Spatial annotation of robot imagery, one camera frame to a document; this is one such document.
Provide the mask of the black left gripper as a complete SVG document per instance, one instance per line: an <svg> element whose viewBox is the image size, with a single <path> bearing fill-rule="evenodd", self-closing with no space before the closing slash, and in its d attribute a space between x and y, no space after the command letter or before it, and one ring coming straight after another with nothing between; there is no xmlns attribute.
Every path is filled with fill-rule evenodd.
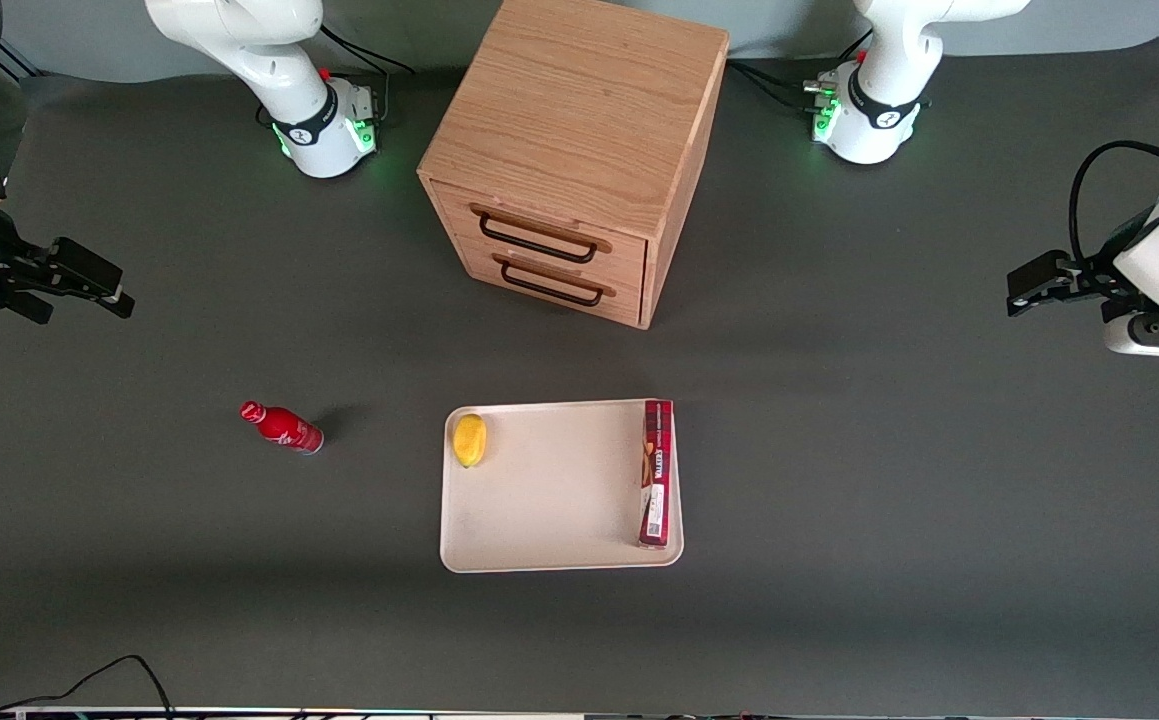
<svg viewBox="0 0 1159 720"><path fill-rule="evenodd" d="M1114 260L1156 228L1151 214L1135 214L1118 225L1088 259L1091 272L1065 250L1047 250L1007 274L1007 315L1015 318L1047 304L1103 297L1127 307L1156 307L1156 301L1118 270Z"/></svg>

